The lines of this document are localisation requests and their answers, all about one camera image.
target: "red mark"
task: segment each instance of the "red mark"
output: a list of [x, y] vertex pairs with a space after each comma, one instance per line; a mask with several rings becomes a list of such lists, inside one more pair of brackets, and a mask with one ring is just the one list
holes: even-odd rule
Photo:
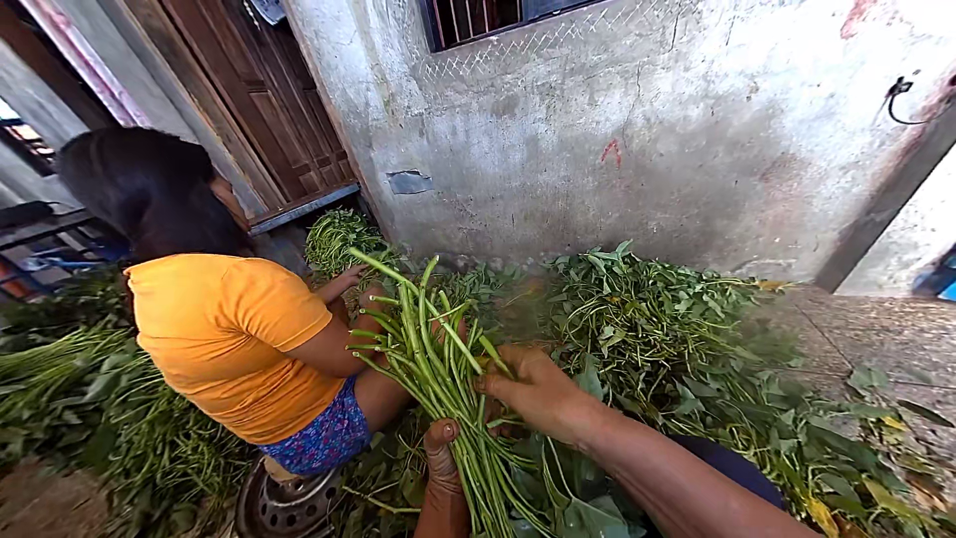
[[620, 170], [620, 148], [618, 147], [618, 139], [611, 140], [607, 146], [604, 147], [604, 152], [600, 154], [601, 163], [604, 162], [604, 159], [607, 158], [607, 154], [611, 151], [611, 148], [614, 149], [614, 158], [618, 162], [618, 170]]
[[866, 12], [877, 4], [877, 0], [855, 0], [850, 14], [846, 16], [846, 22], [839, 29], [839, 36], [843, 39], [849, 39], [857, 34], [857, 23], [866, 17]]

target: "bundle of vegetable stems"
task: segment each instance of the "bundle of vegetable stems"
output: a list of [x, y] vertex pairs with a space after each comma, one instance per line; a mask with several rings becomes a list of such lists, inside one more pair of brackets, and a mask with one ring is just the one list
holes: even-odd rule
[[[353, 331], [357, 336], [377, 341], [353, 348], [383, 353], [388, 369], [357, 351], [356, 356], [402, 385], [422, 404], [432, 420], [451, 417], [461, 426], [461, 434], [452, 442], [451, 450], [472, 514], [472, 535], [485, 532], [489, 536], [512, 536], [509, 505], [542, 534], [552, 535], [540, 517], [541, 512], [522, 496], [511, 477], [512, 466], [534, 468], [534, 461], [514, 454], [513, 440], [490, 433], [496, 422], [506, 419], [486, 423], [485, 397], [472, 388], [474, 376], [485, 372], [472, 354], [473, 349], [483, 349], [498, 369], [510, 373], [477, 324], [471, 326], [465, 340], [456, 331], [471, 302], [453, 306], [445, 290], [429, 289], [428, 281], [438, 257], [428, 263], [421, 282], [416, 285], [357, 249], [349, 252], [394, 279], [399, 295], [397, 300], [373, 299], [396, 306], [397, 319], [371, 309], [362, 310], [376, 318], [384, 334]], [[433, 322], [438, 322], [441, 330], [433, 331]]]

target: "hand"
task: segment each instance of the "hand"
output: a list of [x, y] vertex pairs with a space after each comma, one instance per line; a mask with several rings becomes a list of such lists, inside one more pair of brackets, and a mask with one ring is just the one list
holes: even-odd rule
[[359, 284], [359, 275], [361, 272], [368, 268], [368, 264], [360, 263], [359, 265], [353, 265], [345, 271], [342, 271], [342, 274], [337, 276], [337, 279], [344, 279], [348, 282], [348, 287]]
[[371, 307], [381, 310], [384, 303], [376, 303], [375, 301], [372, 301], [372, 296], [383, 297], [384, 295], [385, 290], [381, 289], [381, 286], [369, 286], [368, 289], [361, 292], [361, 295], [358, 296], [358, 305], [362, 308]]
[[582, 391], [539, 347], [501, 346], [498, 352], [517, 381], [492, 366], [488, 374], [475, 380], [475, 390], [501, 400], [544, 435], [578, 446], [595, 414], [606, 408]]
[[464, 494], [458, 466], [448, 444], [458, 436], [458, 423], [451, 418], [432, 422], [424, 434], [424, 453], [428, 457], [428, 488], [436, 493]]

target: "electrical wire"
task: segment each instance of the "electrical wire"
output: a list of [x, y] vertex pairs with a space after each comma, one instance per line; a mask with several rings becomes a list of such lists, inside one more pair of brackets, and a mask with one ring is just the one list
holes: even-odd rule
[[889, 102], [889, 105], [886, 107], [886, 110], [887, 110], [887, 112], [890, 113], [890, 118], [892, 118], [894, 122], [896, 122], [896, 123], [902, 123], [903, 125], [922, 125], [922, 124], [924, 124], [924, 123], [934, 122], [934, 121], [936, 121], [936, 120], [939, 120], [939, 119], [949, 110], [949, 107], [952, 106], [952, 101], [950, 101], [949, 104], [946, 105], [946, 108], [944, 108], [942, 112], [940, 112], [939, 114], [937, 114], [936, 116], [934, 116], [934, 117], [932, 117], [932, 118], [930, 118], [930, 119], [928, 119], [928, 120], [922, 120], [921, 122], [907, 122], [907, 121], [904, 121], [904, 120], [901, 120], [901, 119], [897, 118], [897, 117], [896, 117], [896, 114], [893, 113], [893, 100], [896, 99], [896, 96], [897, 96], [897, 95], [899, 95], [899, 94], [892, 94], [892, 95], [890, 95], [890, 102]]
[[889, 91], [886, 92], [890, 98], [890, 102], [886, 107], [886, 111], [890, 113], [890, 118], [892, 118], [893, 121], [896, 123], [902, 123], [903, 125], [922, 125], [924, 123], [934, 122], [936, 120], [939, 120], [949, 110], [949, 107], [952, 106], [953, 99], [952, 99], [952, 96], [950, 96], [950, 98], [946, 100], [946, 107], [939, 114], [937, 114], [936, 116], [928, 120], [922, 120], [920, 122], [907, 122], [907, 121], [901, 120], [897, 118], [896, 114], [893, 112], [893, 103], [896, 100], [897, 95], [908, 92], [909, 89], [912, 87], [913, 87], [913, 82], [907, 82], [903, 77], [900, 77], [900, 78], [897, 78], [896, 83], [890, 86]]

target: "concrete floor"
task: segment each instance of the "concrete floor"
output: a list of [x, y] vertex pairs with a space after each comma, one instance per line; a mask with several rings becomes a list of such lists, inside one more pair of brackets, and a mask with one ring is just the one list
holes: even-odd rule
[[[868, 366], [887, 373], [888, 395], [956, 422], [956, 303], [841, 297], [799, 286], [755, 316], [798, 336], [806, 360], [796, 376], [823, 393], [843, 397], [853, 368]], [[956, 430], [908, 417], [921, 440], [956, 456]]]

